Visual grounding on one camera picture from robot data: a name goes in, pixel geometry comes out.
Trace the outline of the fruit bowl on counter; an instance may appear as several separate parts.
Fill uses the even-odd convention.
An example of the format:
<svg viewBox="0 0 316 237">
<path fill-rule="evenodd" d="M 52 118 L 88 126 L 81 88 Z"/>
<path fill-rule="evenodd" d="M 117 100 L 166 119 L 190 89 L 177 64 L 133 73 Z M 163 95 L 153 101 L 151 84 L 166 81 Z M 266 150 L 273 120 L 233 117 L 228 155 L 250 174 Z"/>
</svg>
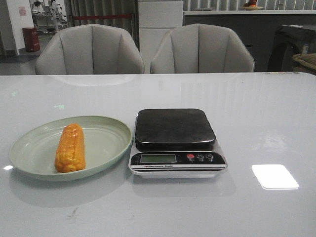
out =
<svg viewBox="0 0 316 237">
<path fill-rule="evenodd" d="M 257 0 L 248 0 L 243 6 L 242 8 L 244 10 L 261 10 L 263 9 L 262 6 L 258 6 L 257 5 Z"/>
</svg>

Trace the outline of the dark appliance box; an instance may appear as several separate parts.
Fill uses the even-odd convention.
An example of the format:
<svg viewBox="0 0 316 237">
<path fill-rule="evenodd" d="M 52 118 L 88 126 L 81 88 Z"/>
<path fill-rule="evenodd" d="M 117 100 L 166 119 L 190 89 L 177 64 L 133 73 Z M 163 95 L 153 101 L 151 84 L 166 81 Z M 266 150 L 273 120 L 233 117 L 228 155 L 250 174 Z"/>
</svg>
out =
<svg viewBox="0 0 316 237">
<path fill-rule="evenodd" d="M 295 54 L 316 52 L 315 25 L 281 25 L 275 32 L 272 53 L 268 63 L 269 72 L 293 71 Z"/>
</svg>

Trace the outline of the grey upholstered chair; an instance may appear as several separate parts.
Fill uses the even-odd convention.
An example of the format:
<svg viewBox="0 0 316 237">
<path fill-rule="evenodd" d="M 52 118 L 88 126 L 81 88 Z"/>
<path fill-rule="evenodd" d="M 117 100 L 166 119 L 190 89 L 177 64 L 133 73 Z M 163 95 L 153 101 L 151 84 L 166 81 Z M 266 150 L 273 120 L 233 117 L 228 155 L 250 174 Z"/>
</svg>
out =
<svg viewBox="0 0 316 237">
<path fill-rule="evenodd" d="M 57 32 L 36 60 L 37 75 L 143 74 L 140 52 L 127 30 L 100 24 Z"/>
<path fill-rule="evenodd" d="M 151 60 L 152 74 L 253 72 L 255 61 L 232 29 L 191 24 L 169 30 Z"/>
</svg>

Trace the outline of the light green plate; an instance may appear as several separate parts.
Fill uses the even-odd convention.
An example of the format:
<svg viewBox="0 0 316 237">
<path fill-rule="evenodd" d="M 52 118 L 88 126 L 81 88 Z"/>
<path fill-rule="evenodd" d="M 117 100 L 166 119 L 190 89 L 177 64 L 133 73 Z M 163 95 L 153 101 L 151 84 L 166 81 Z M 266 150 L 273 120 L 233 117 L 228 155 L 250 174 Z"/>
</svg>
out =
<svg viewBox="0 0 316 237">
<path fill-rule="evenodd" d="M 83 129 L 86 168 L 58 173 L 54 167 L 55 153 L 63 129 L 77 123 Z M 101 116 L 63 118 L 41 125 L 19 138 L 9 158 L 23 174 L 38 180 L 71 181 L 97 174 L 117 163 L 132 144 L 132 131 L 120 120 Z"/>
</svg>

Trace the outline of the digital kitchen scale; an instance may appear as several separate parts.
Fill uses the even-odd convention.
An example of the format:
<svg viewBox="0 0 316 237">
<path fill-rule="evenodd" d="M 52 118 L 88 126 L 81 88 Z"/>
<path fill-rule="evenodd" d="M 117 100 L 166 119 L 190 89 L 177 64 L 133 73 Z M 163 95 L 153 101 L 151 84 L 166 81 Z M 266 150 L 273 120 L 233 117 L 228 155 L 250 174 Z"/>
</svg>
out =
<svg viewBox="0 0 316 237">
<path fill-rule="evenodd" d="M 204 111 L 174 108 L 138 112 L 128 166 L 142 178 L 212 178 L 228 163 Z"/>
</svg>

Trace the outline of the beige cushion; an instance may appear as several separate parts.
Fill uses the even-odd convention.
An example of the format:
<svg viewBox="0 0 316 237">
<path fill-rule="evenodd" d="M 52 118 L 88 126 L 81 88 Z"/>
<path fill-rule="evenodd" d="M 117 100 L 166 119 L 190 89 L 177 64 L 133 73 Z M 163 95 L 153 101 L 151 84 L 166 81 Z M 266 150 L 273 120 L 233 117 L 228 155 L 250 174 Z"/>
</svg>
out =
<svg viewBox="0 0 316 237">
<path fill-rule="evenodd" d="M 303 72 L 316 75 L 316 54 L 295 54 L 292 57 L 294 61 L 294 72 Z"/>
</svg>

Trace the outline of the right grey upholstered chair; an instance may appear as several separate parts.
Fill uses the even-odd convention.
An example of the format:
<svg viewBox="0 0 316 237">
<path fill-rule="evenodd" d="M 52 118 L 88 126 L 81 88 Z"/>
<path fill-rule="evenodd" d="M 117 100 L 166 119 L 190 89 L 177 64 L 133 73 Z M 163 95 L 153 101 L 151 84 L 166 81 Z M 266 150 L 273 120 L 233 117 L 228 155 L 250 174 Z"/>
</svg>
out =
<svg viewBox="0 0 316 237">
<path fill-rule="evenodd" d="M 169 30 L 151 60 L 152 74 L 253 72 L 255 61 L 232 29 L 191 24 Z"/>
</svg>

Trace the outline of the red bin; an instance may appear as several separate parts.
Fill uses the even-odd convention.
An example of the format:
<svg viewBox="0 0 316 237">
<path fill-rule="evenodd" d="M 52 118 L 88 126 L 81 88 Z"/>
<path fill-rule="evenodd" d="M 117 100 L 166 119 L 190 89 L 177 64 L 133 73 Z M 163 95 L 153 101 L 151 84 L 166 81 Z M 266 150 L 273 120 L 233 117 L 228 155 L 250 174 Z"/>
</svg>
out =
<svg viewBox="0 0 316 237">
<path fill-rule="evenodd" d="M 35 27 L 25 27 L 22 29 L 25 49 L 27 52 L 36 52 L 40 50 L 40 43 L 37 29 Z"/>
</svg>

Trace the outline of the white cabinet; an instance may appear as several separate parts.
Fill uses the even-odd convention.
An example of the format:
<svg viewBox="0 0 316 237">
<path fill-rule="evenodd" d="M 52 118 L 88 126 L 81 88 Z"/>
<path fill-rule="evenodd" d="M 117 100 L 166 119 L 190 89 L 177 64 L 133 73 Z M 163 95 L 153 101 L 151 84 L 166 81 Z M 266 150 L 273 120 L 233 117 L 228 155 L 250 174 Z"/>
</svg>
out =
<svg viewBox="0 0 316 237">
<path fill-rule="evenodd" d="M 181 0 L 139 0 L 138 28 L 139 50 L 145 65 L 145 73 L 150 72 L 150 62 L 157 47 L 170 29 L 183 23 L 183 1 Z"/>
</svg>

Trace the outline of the left grey upholstered chair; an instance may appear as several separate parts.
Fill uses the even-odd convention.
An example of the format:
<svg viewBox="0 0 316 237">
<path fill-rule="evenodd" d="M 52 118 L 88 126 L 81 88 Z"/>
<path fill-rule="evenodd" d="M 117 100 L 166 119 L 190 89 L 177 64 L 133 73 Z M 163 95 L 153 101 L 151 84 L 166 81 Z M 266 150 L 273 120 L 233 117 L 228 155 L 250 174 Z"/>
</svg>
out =
<svg viewBox="0 0 316 237">
<path fill-rule="evenodd" d="M 36 60 L 37 75 L 143 74 L 140 52 L 127 30 L 100 24 L 57 32 Z"/>
</svg>

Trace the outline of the orange corn cob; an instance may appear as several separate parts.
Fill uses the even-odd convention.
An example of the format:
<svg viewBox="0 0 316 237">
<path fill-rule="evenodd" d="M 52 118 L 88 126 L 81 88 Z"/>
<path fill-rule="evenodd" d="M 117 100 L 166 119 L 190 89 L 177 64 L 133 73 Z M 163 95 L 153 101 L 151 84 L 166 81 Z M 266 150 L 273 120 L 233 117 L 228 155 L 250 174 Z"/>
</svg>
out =
<svg viewBox="0 0 316 237">
<path fill-rule="evenodd" d="M 54 164 L 58 173 L 75 172 L 86 168 L 84 134 L 79 124 L 72 123 L 63 129 Z"/>
</svg>

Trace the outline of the dark grey counter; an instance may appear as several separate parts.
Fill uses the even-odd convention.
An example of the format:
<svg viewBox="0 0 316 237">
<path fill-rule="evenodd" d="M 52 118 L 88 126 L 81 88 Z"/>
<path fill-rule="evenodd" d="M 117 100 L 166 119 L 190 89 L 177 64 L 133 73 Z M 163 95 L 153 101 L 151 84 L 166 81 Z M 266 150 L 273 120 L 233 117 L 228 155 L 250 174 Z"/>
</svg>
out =
<svg viewBox="0 0 316 237">
<path fill-rule="evenodd" d="M 217 25 L 234 30 L 255 60 L 255 71 L 268 72 L 275 32 L 281 25 L 315 25 L 316 12 L 255 10 L 236 12 L 186 11 L 184 25 Z"/>
</svg>

